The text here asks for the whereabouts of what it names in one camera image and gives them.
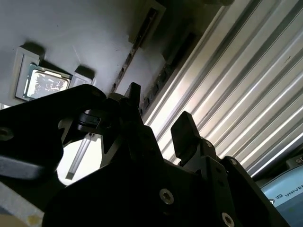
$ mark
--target metal slot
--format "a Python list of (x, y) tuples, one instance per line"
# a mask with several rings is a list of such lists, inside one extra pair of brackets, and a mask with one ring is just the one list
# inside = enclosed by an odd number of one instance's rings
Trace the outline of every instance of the metal slot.
[(178, 50), (176, 50), (176, 54), (173, 56), (173, 58), (171, 58), (168, 63), (164, 65), (158, 75), (157, 80), (154, 82), (154, 85), (152, 86), (151, 90), (149, 91), (143, 103), (141, 104), (140, 112), (142, 113), (142, 115), (144, 115), (144, 113), (148, 110), (150, 104), (161, 91), (161, 89), (164, 87), (164, 85), (171, 77), (175, 69), (185, 62), (185, 59), (189, 55), (190, 51), (193, 50), (196, 41), (197, 35), (190, 32), (183, 41), (183, 43), (180, 45)]
[(115, 83), (113, 84), (113, 87), (111, 89), (111, 92), (115, 92), (116, 89), (118, 88), (123, 76), (125, 75), (125, 72), (127, 71), (129, 65), (131, 64), (134, 55), (136, 54), (137, 50), (139, 49), (140, 45), (142, 44), (142, 42), (144, 41), (144, 39), (146, 38), (150, 28), (153, 25), (153, 22), (155, 21), (156, 17), (157, 17), (157, 10), (155, 10), (154, 8), (150, 8), (150, 10), (147, 13), (147, 16), (139, 30), (139, 33), (135, 39), (135, 42), (133, 44), (133, 47), (130, 51), (130, 53), (128, 54), (123, 67), (121, 68), (117, 80), (115, 81)]
[(76, 154), (76, 156), (75, 156), (75, 158), (74, 158), (74, 160), (71, 164), (71, 167), (70, 167), (70, 169), (69, 169), (69, 171), (66, 175), (66, 179), (72, 180), (73, 177), (75, 176), (75, 173), (76, 173), (76, 171), (77, 171), (77, 169), (78, 169), (78, 167), (79, 167), (79, 165), (80, 165), (80, 163), (81, 163), (81, 161), (82, 161), (82, 159), (83, 159), (83, 157), (84, 157), (84, 155), (85, 155), (85, 153), (86, 153), (86, 151), (89, 147), (89, 144), (90, 144), (91, 140), (93, 139), (93, 137), (94, 137), (94, 134), (89, 133), (89, 134), (86, 135), (86, 137), (81, 142), (80, 147), (77, 151), (77, 154)]

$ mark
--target black mechanical arm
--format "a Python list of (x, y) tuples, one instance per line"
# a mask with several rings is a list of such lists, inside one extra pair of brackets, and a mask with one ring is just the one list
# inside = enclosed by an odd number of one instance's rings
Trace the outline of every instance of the black mechanical arm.
[[(107, 98), (90, 85), (0, 111), (1, 181), (45, 212), (44, 227), (288, 227), (240, 163), (216, 156), (189, 113), (171, 128), (178, 166), (141, 119), (140, 86)], [(99, 170), (64, 187), (63, 148), (102, 135)]]

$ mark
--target gray surface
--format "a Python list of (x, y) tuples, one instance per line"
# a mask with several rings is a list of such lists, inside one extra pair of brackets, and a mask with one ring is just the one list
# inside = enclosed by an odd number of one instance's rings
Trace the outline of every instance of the gray surface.
[(6, 211), (31, 227), (40, 227), (44, 213), (0, 182), (1, 211)]
[[(87, 65), (96, 72), (95, 85), (109, 92), (131, 49), (127, 30), (138, 2), (0, 0), (0, 103), (16, 104), (8, 100), (8, 85), (16, 49), (29, 41), (45, 48), (47, 61), (71, 74)], [(140, 77), (151, 75), (149, 69), (143, 72)]]
[(281, 174), (261, 188), (291, 227), (303, 226), (302, 173), (303, 166), (298, 166)]
[[(110, 91), (132, 44), (131, 27), (142, 7), (141, 0), (0, 0), (0, 103), (16, 105), (9, 97), (12, 67), (18, 46), (34, 42), (45, 49), (45, 60), (73, 74), (79, 65), (95, 71), (93, 84)], [(193, 22), (201, 34), (217, 6), (200, 0), (161, 0), (167, 8), (154, 36), (140, 49), (117, 91), (124, 94), (131, 82), (147, 93), (157, 77), (165, 50), (178, 24)]]

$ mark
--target black plastic part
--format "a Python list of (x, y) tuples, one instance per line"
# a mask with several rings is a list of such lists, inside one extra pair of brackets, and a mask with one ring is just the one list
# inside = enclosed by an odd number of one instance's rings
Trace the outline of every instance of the black plastic part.
[(126, 122), (134, 122), (142, 124), (138, 106), (135, 104), (137, 98), (140, 98), (140, 86), (132, 83), (125, 96), (130, 98), (121, 98), (119, 101), (114, 101), (118, 106), (119, 115), (111, 121), (112, 127), (102, 134), (102, 161), (100, 167), (108, 165), (112, 160), (124, 158), (125, 152), (121, 152), (127, 146), (125, 137), (122, 135), (122, 125)]
[(210, 216), (205, 218), (212, 222), (213, 226), (225, 227), (223, 214), (231, 217), (234, 226), (243, 226), (237, 219), (232, 194), (228, 186), (227, 174), (225, 168), (209, 156), (200, 157), (200, 169), (198, 172), (206, 182), (205, 197), (208, 208), (211, 210)]
[(289, 226), (236, 159), (225, 156), (221, 160), (221, 164), (228, 171), (228, 184), (237, 217), (243, 226)]
[(170, 129), (177, 158), (183, 166), (196, 152), (199, 131), (191, 114), (183, 112)]
[(196, 172), (201, 168), (201, 158), (204, 156), (209, 156), (212, 159), (216, 160), (217, 156), (215, 153), (214, 147), (209, 147), (205, 139), (201, 139), (196, 146), (196, 152), (192, 155), (191, 159), (188, 160), (186, 163), (181, 160), (180, 166)]
[(195, 226), (201, 215), (209, 215), (208, 208), (201, 206), (205, 196), (201, 177), (169, 163), (165, 168), (178, 193), (180, 211), (173, 216), (149, 203), (159, 192), (149, 194), (137, 165), (120, 160), (60, 191), (46, 208), (42, 226), (142, 226), (146, 222), (151, 226)]
[(86, 113), (89, 114), (94, 123), (89, 124), (89, 119), (85, 119), (86, 122), (83, 122), (83, 118), (80, 116), (75, 123), (76, 130), (99, 135), (120, 130), (117, 128), (119, 124), (118, 118), (121, 113), (118, 101), (108, 98), (102, 102), (99, 109), (89, 110)]
[(87, 114), (87, 113), (82, 113), (79, 117), (79, 121), (82, 124), (91, 125), (92, 127), (93, 126), (97, 127), (99, 122), (100, 122), (100, 118), (92, 116), (92, 115)]
[(34, 180), (52, 174), (73, 115), (98, 108), (105, 94), (82, 85), (0, 111), (0, 127), (13, 137), (0, 141), (0, 175)]
[(0, 176), (0, 181), (42, 211), (49, 201), (66, 187), (59, 181), (57, 173), (36, 181), (22, 181), (3, 176)]
[(134, 105), (139, 107), (140, 104), (141, 86), (136, 83), (131, 83), (126, 91), (125, 97), (127, 97)]

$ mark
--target cpu processor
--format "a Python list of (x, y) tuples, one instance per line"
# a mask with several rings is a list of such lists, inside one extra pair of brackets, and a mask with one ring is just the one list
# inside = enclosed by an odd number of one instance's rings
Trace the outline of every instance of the cpu processor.
[(71, 75), (30, 65), (23, 97), (36, 99), (66, 90), (71, 82)]

